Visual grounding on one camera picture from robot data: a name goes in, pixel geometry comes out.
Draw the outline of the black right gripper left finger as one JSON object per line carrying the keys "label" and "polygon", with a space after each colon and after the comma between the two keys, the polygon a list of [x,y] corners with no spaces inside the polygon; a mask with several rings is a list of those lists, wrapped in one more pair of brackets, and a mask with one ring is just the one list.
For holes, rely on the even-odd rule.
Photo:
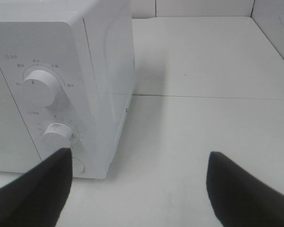
{"label": "black right gripper left finger", "polygon": [[0,227],[54,227],[72,184],[72,155],[61,148],[0,188]]}

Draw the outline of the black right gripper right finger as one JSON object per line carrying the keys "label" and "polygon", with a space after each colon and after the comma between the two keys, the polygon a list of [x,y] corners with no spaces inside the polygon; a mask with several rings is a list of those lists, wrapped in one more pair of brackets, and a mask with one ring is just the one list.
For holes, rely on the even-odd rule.
{"label": "black right gripper right finger", "polygon": [[284,195],[221,152],[209,155],[206,189],[224,227],[284,227]]}

